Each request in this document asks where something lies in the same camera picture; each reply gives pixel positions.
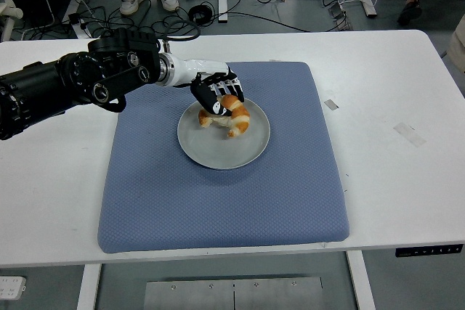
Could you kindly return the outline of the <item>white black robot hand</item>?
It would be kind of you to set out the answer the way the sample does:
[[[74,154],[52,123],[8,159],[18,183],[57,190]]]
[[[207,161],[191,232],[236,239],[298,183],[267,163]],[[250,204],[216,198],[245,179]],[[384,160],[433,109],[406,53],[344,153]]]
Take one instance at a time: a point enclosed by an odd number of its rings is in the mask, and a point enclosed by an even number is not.
[[[232,112],[218,100],[219,94],[231,94],[244,102],[240,81],[225,62],[181,60],[172,54],[167,57],[169,63],[164,86],[189,86],[192,95],[208,113],[232,115]]]

